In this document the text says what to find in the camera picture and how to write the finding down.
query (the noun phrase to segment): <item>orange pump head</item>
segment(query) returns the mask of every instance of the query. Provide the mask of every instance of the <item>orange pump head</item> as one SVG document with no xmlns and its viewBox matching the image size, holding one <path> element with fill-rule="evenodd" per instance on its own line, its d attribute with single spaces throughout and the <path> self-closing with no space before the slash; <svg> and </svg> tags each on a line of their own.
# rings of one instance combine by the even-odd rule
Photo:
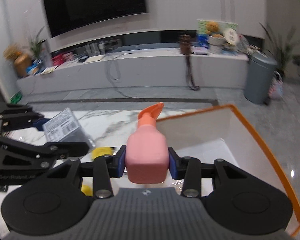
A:
<svg viewBox="0 0 300 240">
<path fill-rule="evenodd" d="M 138 127 L 141 125 L 152 125 L 156 127 L 156 119 L 163 109 L 164 103 L 157 103 L 143 109 L 138 115 Z"/>
</svg>

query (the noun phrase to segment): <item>floor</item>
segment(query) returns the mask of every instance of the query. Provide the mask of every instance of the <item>floor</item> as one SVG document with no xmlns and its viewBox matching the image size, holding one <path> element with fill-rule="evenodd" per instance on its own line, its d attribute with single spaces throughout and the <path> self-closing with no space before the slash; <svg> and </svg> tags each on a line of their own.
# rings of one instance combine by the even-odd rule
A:
<svg viewBox="0 0 300 240">
<path fill-rule="evenodd" d="M 197 109 L 212 105 L 235 104 L 271 148 L 300 201 L 300 82 L 285 84 L 284 98 L 269 106 L 249 102 L 242 90 L 202 88 L 120 88 L 78 90 L 24 97 L 36 111 L 135 110 L 163 101 L 167 109 Z"/>
</svg>

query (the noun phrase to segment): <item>black circular disc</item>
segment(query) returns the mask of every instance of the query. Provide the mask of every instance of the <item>black circular disc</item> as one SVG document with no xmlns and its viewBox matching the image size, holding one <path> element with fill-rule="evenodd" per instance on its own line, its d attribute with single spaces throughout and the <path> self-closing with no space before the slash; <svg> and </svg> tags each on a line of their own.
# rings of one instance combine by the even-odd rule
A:
<svg viewBox="0 0 300 240">
<path fill-rule="evenodd" d="M 1 213 L 8 228 L 23 235 L 44 236 L 77 224 L 90 208 L 89 198 L 58 179 L 28 182 L 3 200 Z"/>
<path fill-rule="evenodd" d="M 249 179 L 221 184 L 205 198 L 204 206 L 218 224 L 245 235 L 266 235 L 285 229 L 292 204 L 280 190 Z"/>
</svg>

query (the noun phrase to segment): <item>black tv screen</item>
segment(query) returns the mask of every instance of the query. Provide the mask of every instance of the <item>black tv screen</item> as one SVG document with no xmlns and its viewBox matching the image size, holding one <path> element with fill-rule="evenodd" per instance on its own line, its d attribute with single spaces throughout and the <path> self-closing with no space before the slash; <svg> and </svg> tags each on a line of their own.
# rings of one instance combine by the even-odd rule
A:
<svg viewBox="0 0 300 240">
<path fill-rule="evenodd" d="M 145 0 L 43 0 L 51 36 L 91 23 L 146 13 Z"/>
</svg>

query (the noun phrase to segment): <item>gray ribbed panel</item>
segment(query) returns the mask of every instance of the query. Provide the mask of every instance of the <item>gray ribbed panel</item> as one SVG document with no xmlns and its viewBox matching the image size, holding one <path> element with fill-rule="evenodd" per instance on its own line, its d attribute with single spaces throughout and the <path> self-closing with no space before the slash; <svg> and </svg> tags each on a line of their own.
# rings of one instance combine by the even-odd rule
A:
<svg viewBox="0 0 300 240">
<path fill-rule="evenodd" d="M 291 240 L 283 231 L 244 236 L 214 222 L 198 199 L 177 195 L 174 188 L 120 189 L 116 197 L 97 200 L 74 227 L 55 235 L 23 236 L 12 232 L 5 240 Z"/>
</svg>

